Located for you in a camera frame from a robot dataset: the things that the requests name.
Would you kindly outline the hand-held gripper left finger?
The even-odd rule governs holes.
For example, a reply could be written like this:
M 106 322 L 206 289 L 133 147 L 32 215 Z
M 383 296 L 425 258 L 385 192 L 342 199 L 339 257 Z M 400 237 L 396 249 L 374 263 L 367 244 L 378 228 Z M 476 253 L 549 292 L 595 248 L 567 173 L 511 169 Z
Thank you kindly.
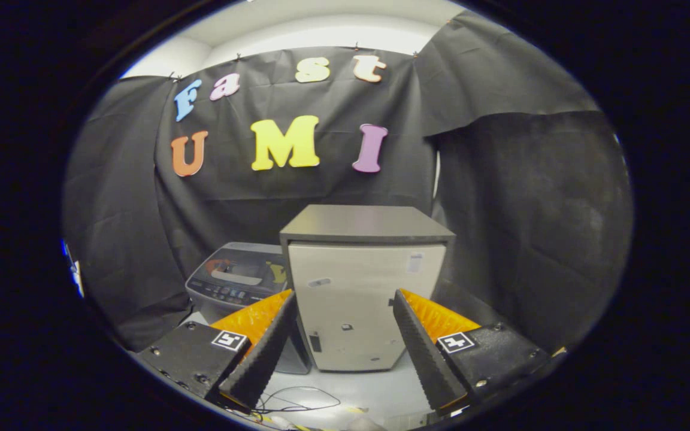
M 212 325 L 181 324 L 136 357 L 209 403 L 255 409 L 296 320 L 291 289 L 246 306 Z

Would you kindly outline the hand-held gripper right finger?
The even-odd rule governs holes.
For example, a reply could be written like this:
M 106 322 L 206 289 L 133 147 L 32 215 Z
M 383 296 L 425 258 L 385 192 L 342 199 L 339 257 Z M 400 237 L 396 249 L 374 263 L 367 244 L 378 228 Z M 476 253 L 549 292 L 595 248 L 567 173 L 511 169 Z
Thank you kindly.
M 398 289 L 392 302 L 425 398 L 439 415 L 500 403 L 552 360 L 508 324 L 476 323 L 406 289 Z

